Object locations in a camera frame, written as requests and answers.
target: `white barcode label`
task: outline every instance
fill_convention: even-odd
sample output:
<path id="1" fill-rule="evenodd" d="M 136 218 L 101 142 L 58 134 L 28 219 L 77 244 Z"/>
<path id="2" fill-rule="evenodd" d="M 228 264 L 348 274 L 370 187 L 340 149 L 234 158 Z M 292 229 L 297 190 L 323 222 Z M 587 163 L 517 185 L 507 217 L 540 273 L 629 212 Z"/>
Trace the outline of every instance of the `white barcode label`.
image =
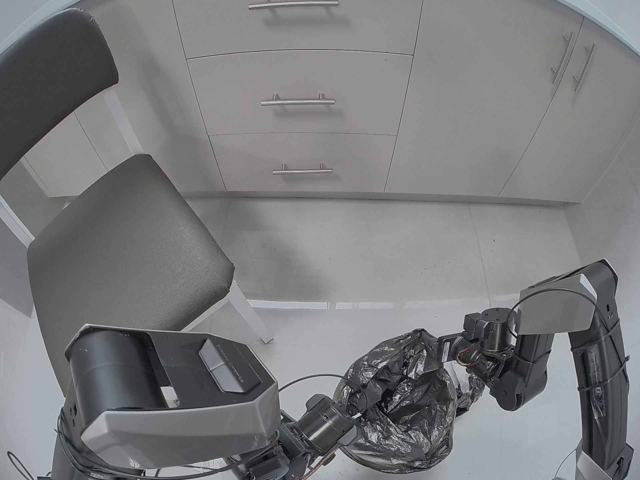
<path id="1" fill-rule="evenodd" d="M 450 345 L 451 345 L 451 342 L 445 341 L 444 347 L 442 348 L 442 359 L 440 360 L 443 363 L 445 363 L 447 361 L 447 357 L 449 357 L 449 346 Z"/>

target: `chair backrest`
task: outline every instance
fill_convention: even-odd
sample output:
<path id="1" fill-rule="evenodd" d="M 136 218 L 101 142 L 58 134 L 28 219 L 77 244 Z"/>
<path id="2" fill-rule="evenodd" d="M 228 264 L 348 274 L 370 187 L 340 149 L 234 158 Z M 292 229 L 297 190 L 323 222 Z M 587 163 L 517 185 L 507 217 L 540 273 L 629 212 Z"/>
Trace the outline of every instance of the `chair backrest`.
<path id="1" fill-rule="evenodd" d="M 0 179 L 62 119 L 118 83 L 92 16 L 66 9 L 0 54 Z"/>

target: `beige cabinet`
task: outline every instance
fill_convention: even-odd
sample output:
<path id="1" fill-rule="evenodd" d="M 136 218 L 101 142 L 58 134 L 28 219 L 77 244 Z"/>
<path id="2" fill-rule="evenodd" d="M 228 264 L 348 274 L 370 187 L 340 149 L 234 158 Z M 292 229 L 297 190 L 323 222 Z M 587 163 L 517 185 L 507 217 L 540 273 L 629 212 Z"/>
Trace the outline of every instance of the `beige cabinet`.
<path id="1" fill-rule="evenodd" d="M 217 135 L 229 191 L 383 192 L 395 136 L 336 133 Z M 285 170 L 295 173 L 277 173 Z"/>
<path id="2" fill-rule="evenodd" d="M 187 58 L 289 49 L 412 54 L 422 0 L 173 0 Z M 300 6 L 300 2 L 315 5 Z"/>
<path id="3" fill-rule="evenodd" d="M 640 58 L 585 19 L 545 118 L 500 195 L 581 202 L 639 104 Z"/>
<path id="4" fill-rule="evenodd" d="M 107 172 L 74 113 L 31 148 L 22 162 L 50 197 L 77 196 Z"/>
<path id="5" fill-rule="evenodd" d="M 411 56 L 295 50 L 189 60 L 209 135 L 329 132 L 396 135 Z M 335 104 L 263 106 L 281 100 Z"/>
<path id="6" fill-rule="evenodd" d="M 553 0 L 424 0 L 386 192 L 498 196 L 581 20 Z"/>
<path id="7" fill-rule="evenodd" d="M 145 153 L 182 192 L 224 190 L 202 122 L 172 0 L 83 0 L 120 73 L 115 90 Z M 76 110 L 107 167 L 131 155 L 100 95 Z"/>

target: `black plastic bag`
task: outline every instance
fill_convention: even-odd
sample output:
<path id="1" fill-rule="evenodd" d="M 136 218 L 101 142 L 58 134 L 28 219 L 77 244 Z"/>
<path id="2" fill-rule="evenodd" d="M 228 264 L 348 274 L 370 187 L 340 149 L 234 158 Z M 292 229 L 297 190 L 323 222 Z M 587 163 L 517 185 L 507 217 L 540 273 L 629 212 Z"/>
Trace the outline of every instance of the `black plastic bag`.
<path id="1" fill-rule="evenodd" d="M 413 473 L 449 455 L 456 412 L 468 411 L 484 385 L 472 376 L 471 391 L 462 392 L 437 352 L 437 338 L 416 329 L 383 341 L 350 366 L 345 377 L 362 386 L 368 400 L 364 408 L 362 393 L 345 381 L 333 395 L 342 407 L 366 409 L 360 436 L 342 449 L 350 459 L 386 473 Z"/>

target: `metal bar handle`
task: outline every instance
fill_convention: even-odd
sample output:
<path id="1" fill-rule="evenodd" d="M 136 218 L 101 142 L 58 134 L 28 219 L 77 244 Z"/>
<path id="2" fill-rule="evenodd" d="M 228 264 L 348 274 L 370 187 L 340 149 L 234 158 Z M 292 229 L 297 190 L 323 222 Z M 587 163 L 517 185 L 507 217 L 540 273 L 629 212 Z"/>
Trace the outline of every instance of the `metal bar handle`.
<path id="1" fill-rule="evenodd" d="M 338 0 L 300 0 L 298 2 L 272 2 L 265 0 L 261 4 L 250 4 L 249 10 L 277 9 L 280 7 L 338 7 Z"/>
<path id="2" fill-rule="evenodd" d="M 324 93 L 318 94 L 318 98 L 315 100 L 282 100 L 278 93 L 273 94 L 273 98 L 270 100 L 262 100 L 260 105 L 263 107 L 283 106 L 283 105 L 335 105 L 335 100 L 327 98 Z"/>
<path id="3" fill-rule="evenodd" d="M 575 81 L 574 91 L 576 92 L 580 91 L 580 87 L 582 87 L 584 78 L 585 76 L 587 76 L 587 71 L 589 70 L 591 61 L 593 60 L 593 54 L 596 53 L 596 43 L 594 43 L 591 46 L 591 48 L 589 48 L 588 46 L 585 46 L 584 49 L 587 50 L 587 52 L 589 53 L 589 56 L 587 57 L 587 62 L 584 63 L 584 68 L 582 68 L 582 73 L 580 73 L 580 78 L 578 78 L 575 75 L 573 76 L 573 80 Z"/>
<path id="4" fill-rule="evenodd" d="M 322 174 L 333 172 L 333 169 L 327 169 L 324 164 L 320 164 L 320 169 L 289 169 L 287 164 L 282 164 L 282 169 L 271 171 L 272 174 Z"/>
<path id="5" fill-rule="evenodd" d="M 563 36 L 563 39 L 566 41 L 566 48 L 564 49 L 564 53 L 562 54 L 562 59 L 560 59 L 560 64 L 558 64 L 558 67 L 552 67 L 551 71 L 553 72 L 554 76 L 554 82 L 553 84 L 556 85 L 558 82 L 560 82 L 560 80 L 562 79 L 562 75 L 564 75 L 564 70 L 566 69 L 566 60 L 569 59 L 569 51 L 571 50 L 571 44 L 573 43 L 573 32 L 571 32 L 571 34 L 569 34 L 569 37 L 567 36 Z"/>

